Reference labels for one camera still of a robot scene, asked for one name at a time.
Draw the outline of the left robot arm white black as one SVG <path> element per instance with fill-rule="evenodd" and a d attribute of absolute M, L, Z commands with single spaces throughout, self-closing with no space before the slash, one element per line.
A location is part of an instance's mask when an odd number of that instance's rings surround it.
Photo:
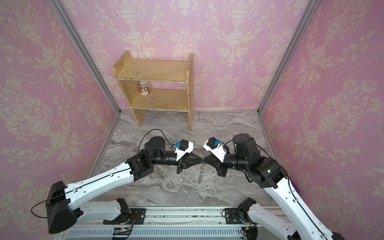
<path fill-rule="evenodd" d="M 194 144 L 181 140 L 174 151 L 167 151 L 165 139 L 152 137 L 144 148 L 117 167 L 92 178 L 66 185 L 54 183 L 45 203 L 49 234 L 58 234 L 72 227 L 85 214 L 86 202 L 114 188 L 138 181 L 154 172 L 155 165 L 176 166 L 177 173 L 200 164 L 202 157 L 192 151 Z"/>

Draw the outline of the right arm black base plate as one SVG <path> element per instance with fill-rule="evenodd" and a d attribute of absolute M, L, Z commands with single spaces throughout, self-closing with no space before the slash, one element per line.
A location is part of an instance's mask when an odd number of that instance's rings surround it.
<path fill-rule="evenodd" d="M 249 209 L 248 211 L 238 208 L 225 208 L 222 211 L 222 216 L 225 218 L 227 225 L 245 225 L 255 226 L 261 225 L 265 222 L 266 216 L 256 209 Z"/>

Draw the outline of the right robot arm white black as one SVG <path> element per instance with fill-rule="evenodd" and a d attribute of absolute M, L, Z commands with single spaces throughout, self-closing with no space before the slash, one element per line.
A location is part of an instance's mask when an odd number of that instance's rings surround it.
<path fill-rule="evenodd" d="M 204 148 L 216 158 L 218 172 L 234 169 L 264 189 L 278 203 L 288 218 L 284 221 L 268 212 L 256 201 L 247 198 L 238 208 L 252 223 L 264 227 L 280 240 L 342 240 L 340 233 L 328 229 L 310 210 L 295 190 L 286 170 L 273 158 L 263 157 L 255 139 L 249 134 L 232 138 L 235 152 L 229 153 L 225 144 L 212 137 Z"/>

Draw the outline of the silver metal key holder plate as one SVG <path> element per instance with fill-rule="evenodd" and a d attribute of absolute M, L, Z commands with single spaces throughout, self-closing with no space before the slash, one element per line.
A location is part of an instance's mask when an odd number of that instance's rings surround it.
<path fill-rule="evenodd" d="M 202 161 L 200 165 L 200 172 L 198 177 L 198 184 L 200 185 L 203 182 L 204 175 L 205 175 L 205 169 L 206 169 L 206 162 Z"/>

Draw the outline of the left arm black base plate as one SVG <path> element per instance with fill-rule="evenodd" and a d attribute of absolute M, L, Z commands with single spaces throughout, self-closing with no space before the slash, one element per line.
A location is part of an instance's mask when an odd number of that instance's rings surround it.
<path fill-rule="evenodd" d="M 146 217 L 145 208 L 133 208 L 120 213 L 115 219 L 103 220 L 104 225 L 143 225 Z"/>

